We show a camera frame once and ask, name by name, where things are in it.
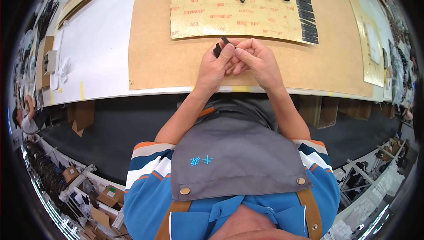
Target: white table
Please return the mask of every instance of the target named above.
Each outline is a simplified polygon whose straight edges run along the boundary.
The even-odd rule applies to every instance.
[[[360,3],[380,27],[383,47],[390,52],[387,39],[393,40],[393,37],[378,1],[360,0]],[[59,82],[58,90],[43,90],[44,106],[89,99],[191,92],[192,87],[129,90],[128,46],[133,4],[134,0],[92,0],[69,20],[69,25],[56,32],[54,48],[59,49],[59,61],[69,56],[71,67],[66,83]],[[219,92],[265,91],[260,87],[222,86]],[[371,98],[296,88],[288,88],[288,92],[379,102],[391,100],[391,88],[384,90],[378,86],[374,86]]]

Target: person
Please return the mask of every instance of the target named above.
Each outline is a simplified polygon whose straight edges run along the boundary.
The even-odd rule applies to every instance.
[[[35,111],[31,96],[26,95],[25,102],[28,104],[29,112],[23,116],[23,110],[16,106],[12,112],[13,123],[15,123],[15,127],[19,126],[26,134],[35,134],[45,128],[47,114]]]
[[[218,58],[215,44],[204,54],[193,91],[154,142],[134,148],[123,205],[133,239],[320,239],[334,222],[340,191],[325,145],[311,140],[273,52],[229,41]],[[248,70],[277,129],[261,107],[209,100],[226,75]]]

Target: blue polo shirt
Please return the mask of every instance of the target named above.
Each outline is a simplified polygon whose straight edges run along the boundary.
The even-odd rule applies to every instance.
[[[326,148],[314,140],[293,140],[299,148],[306,173],[312,181],[311,191],[321,215],[323,235],[337,214],[340,191],[333,175]],[[135,239],[154,239],[172,202],[170,173],[175,146],[167,143],[142,142],[134,147],[127,175],[124,198],[124,221]],[[169,219],[170,239],[203,240],[209,226],[212,236],[243,203],[267,216],[277,228],[308,237],[306,206],[300,205],[296,193],[237,195],[192,201],[188,212],[172,212]]]

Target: shirt button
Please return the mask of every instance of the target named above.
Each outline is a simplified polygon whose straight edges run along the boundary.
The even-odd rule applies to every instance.
[[[299,184],[299,185],[305,184],[305,179],[303,177],[298,178],[297,179],[297,184]]]
[[[189,194],[190,193],[190,189],[189,188],[182,188],[181,190],[180,190],[180,193],[182,194],[182,195],[187,195],[187,194]]]

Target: floor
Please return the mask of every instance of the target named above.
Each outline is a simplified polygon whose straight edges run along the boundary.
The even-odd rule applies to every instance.
[[[95,123],[79,137],[70,123],[45,129],[40,135],[53,147],[86,165],[95,164],[99,176],[125,184],[133,147],[153,141],[185,94],[133,96],[96,100]],[[264,94],[250,94],[263,98]],[[324,142],[334,169],[355,160],[393,137],[399,120],[372,113],[368,121],[338,113],[336,125],[315,129],[311,137]]]

